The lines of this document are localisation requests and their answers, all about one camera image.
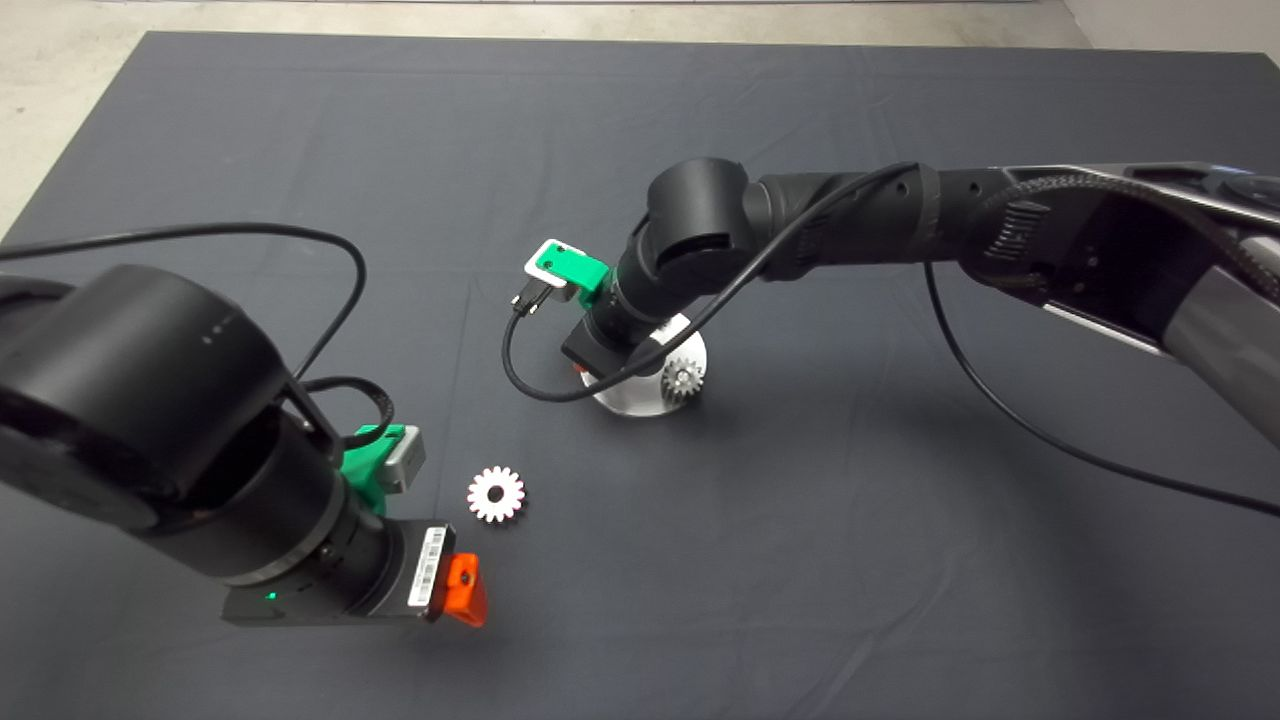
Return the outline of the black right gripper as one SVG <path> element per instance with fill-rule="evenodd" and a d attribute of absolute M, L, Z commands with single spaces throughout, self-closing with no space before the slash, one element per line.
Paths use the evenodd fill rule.
<path fill-rule="evenodd" d="M 652 336 L 664 322 L 626 315 L 585 315 L 561 345 L 580 380 L 603 379 L 623 370 L 643 348 L 655 346 Z"/>

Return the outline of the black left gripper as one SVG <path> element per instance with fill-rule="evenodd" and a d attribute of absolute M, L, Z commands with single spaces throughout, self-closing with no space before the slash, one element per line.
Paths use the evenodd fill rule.
<path fill-rule="evenodd" d="M 444 614 L 483 628 L 489 603 L 479 556 L 452 553 L 454 539 L 449 524 L 434 520 L 334 532 L 282 577 L 229 591 L 220 618 L 251 628 L 344 626 L 419 625 Z"/>

